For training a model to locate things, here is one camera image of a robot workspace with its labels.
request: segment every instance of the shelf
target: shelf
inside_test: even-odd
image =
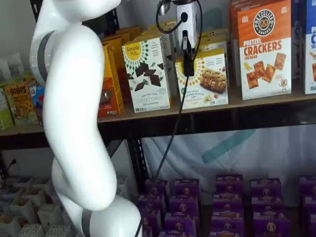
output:
[[[293,83],[292,93],[243,101],[241,88],[229,88],[229,104],[183,110],[176,134],[218,132],[316,123],[316,95],[305,95]],[[171,135],[180,101],[173,100],[171,109],[134,113],[131,104],[122,115],[99,120],[105,142],[110,140]],[[14,126],[0,131],[0,149],[48,147],[39,125]]]

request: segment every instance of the orange box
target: orange box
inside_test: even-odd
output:
[[[105,44],[103,45],[103,51],[105,67],[98,118],[103,118],[109,115],[120,115],[124,110],[124,103],[114,59],[114,47],[112,44]]]

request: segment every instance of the black cable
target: black cable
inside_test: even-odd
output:
[[[198,37],[196,52],[195,52],[194,57],[193,57],[193,63],[194,63],[194,61],[195,61],[195,59],[196,59],[196,57],[197,57],[199,45],[200,45],[200,43],[201,43],[202,25],[203,25],[202,6],[201,6],[201,3],[199,2],[199,0],[195,0],[195,1],[197,1],[198,6],[199,6],[199,10],[200,10],[200,23],[201,23],[201,24],[200,24],[200,31],[199,31],[199,37]],[[158,6],[158,9],[157,9],[157,12],[156,12],[156,24],[157,24],[158,29],[159,29],[162,33],[164,33],[164,34],[170,34],[170,33],[172,33],[173,31],[175,31],[175,30],[179,27],[179,25],[182,23],[182,21],[180,21],[174,28],[172,28],[172,29],[170,30],[170,31],[171,31],[170,33],[167,33],[168,31],[164,31],[164,30],[160,27],[159,22],[158,22],[158,14],[159,14],[159,10],[160,10],[160,8],[161,8],[161,6],[162,6],[162,4],[163,4],[164,2],[165,2],[165,0],[161,1],[160,4],[159,4],[159,6]],[[158,170],[157,170],[157,172],[156,172],[156,174],[155,174],[155,176],[154,176],[154,180],[156,180],[156,179],[158,178],[158,175],[159,175],[159,173],[160,173],[160,171],[161,171],[162,165],[163,165],[164,161],[166,160],[166,157],[167,157],[167,154],[168,154],[168,152],[169,152],[169,150],[170,150],[172,141],[173,141],[174,136],[175,136],[175,134],[176,134],[176,132],[177,132],[178,125],[179,125],[180,118],[181,118],[181,112],[182,112],[182,108],[183,108],[183,104],[184,104],[184,99],[185,99],[185,96],[186,96],[186,93],[187,93],[188,81],[189,81],[189,77],[187,77],[187,79],[186,79],[186,84],[185,84],[185,86],[184,86],[183,97],[182,97],[182,101],[181,101],[181,105],[180,105],[180,109],[179,109],[177,121],[176,121],[176,123],[175,123],[175,126],[174,126],[174,129],[173,129],[171,138],[170,138],[170,140],[169,140],[169,142],[168,142],[168,145],[167,145],[167,148],[166,148],[166,150],[165,150],[165,152],[164,152],[164,154],[163,154],[162,160],[161,160],[161,162],[160,162],[160,164],[159,164]],[[141,227],[142,227],[142,218],[141,218],[141,220],[140,220],[140,222],[139,222],[139,225],[138,225],[138,227],[137,227],[137,231],[136,231],[135,237],[138,237],[139,232],[140,232],[140,230],[141,230]]]

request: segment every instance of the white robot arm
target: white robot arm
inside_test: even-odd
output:
[[[141,220],[134,204],[116,196],[115,170],[97,128],[103,48],[81,25],[119,3],[44,0],[30,52],[32,72],[45,85],[43,125],[55,154],[55,190],[77,230],[92,237],[134,237]]]

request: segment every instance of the brand logo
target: brand logo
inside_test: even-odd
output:
[[[276,19],[273,13],[270,10],[264,9],[257,13],[253,21],[253,28],[257,35],[264,37],[272,32],[275,23]]]

